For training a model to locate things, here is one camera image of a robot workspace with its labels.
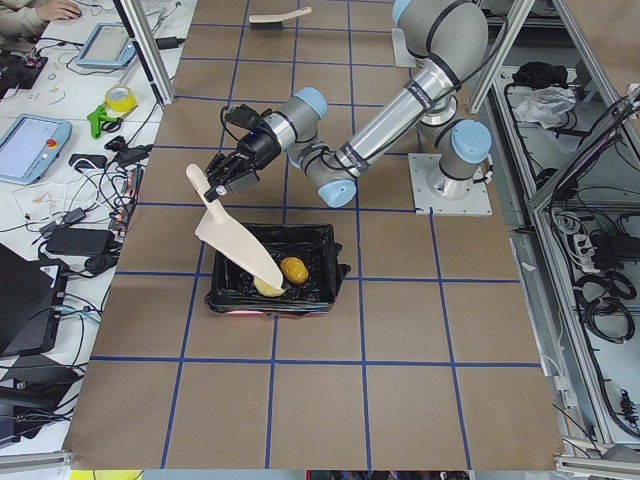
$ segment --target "blue joint cap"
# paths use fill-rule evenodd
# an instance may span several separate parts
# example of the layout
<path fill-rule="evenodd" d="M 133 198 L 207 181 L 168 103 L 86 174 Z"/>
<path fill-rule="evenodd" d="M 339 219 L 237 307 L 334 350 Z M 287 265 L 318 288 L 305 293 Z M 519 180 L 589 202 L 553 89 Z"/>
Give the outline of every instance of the blue joint cap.
<path fill-rule="evenodd" d="M 327 114 L 327 101 L 324 99 L 324 95 L 315 88 L 304 87 L 299 92 L 294 93 L 293 96 L 313 108 L 320 118 L 324 118 Z"/>
<path fill-rule="evenodd" d="M 334 180 L 318 189 L 318 195 L 331 208 L 342 207 L 356 194 L 356 184 L 352 180 Z"/>
<path fill-rule="evenodd" d="M 402 16 L 402 14 L 404 13 L 404 11 L 407 9 L 407 7 L 412 1 L 413 0 L 396 0 L 396 3 L 393 4 L 393 10 L 391 11 L 391 18 L 393 19 L 393 23 L 395 24 L 396 27 L 398 26 L 398 21 L 400 20 L 400 17 Z"/>
<path fill-rule="evenodd" d="M 465 162 L 482 163 L 491 149 L 491 134 L 480 122 L 463 120 L 453 128 L 451 143 Z"/>

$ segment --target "adhesive tape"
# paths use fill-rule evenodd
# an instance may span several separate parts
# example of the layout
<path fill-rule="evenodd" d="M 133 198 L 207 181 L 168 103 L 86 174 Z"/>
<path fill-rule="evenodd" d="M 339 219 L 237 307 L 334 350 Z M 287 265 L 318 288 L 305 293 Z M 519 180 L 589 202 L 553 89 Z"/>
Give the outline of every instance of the adhesive tape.
<path fill-rule="evenodd" d="M 138 101 L 129 87 L 114 87 L 104 94 L 104 101 L 114 112 L 127 113 L 133 110 Z"/>

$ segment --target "black container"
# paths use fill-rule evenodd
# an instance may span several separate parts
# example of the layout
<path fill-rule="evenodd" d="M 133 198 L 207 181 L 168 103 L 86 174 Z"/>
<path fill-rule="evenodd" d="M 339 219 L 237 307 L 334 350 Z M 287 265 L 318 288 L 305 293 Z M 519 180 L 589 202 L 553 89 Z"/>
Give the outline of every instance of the black container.
<path fill-rule="evenodd" d="M 328 312 L 333 307 L 349 265 L 338 264 L 342 245 L 333 238 L 332 225 L 244 224 L 264 245 L 276 264 L 298 257 L 309 270 L 302 285 L 284 280 L 285 293 L 269 298 L 253 285 L 253 275 L 216 252 L 211 291 L 205 302 L 219 313 L 257 311 L 305 315 Z"/>

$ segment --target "hand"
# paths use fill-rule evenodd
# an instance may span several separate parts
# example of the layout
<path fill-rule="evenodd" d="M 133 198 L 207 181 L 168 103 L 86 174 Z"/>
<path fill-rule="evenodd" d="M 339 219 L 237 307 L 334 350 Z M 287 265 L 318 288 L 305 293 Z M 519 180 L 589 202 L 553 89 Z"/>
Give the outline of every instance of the hand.
<path fill-rule="evenodd" d="M 51 0 L 42 7 L 36 7 L 36 13 L 43 21 L 72 20 L 80 18 L 82 12 L 71 0 Z"/>

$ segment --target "tiled table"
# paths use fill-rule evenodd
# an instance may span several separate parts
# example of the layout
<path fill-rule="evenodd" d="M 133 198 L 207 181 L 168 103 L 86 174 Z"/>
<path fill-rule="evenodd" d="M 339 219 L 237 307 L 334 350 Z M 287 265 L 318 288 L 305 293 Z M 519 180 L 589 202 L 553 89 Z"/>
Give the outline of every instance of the tiled table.
<path fill-rule="evenodd" d="M 281 32 L 250 13 L 311 5 Z M 544 470 L 562 450 L 493 197 L 491 218 L 414 213 L 415 134 L 323 206 L 283 158 L 225 198 L 241 221 L 331 223 L 352 266 L 333 310 L 228 318 L 203 302 L 212 251 L 184 176 L 234 142 L 231 101 L 277 106 L 312 85 L 333 148 L 408 78 L 391 2 L 207 0 L 197 6 L 67 439 L 83 468 Z"/>

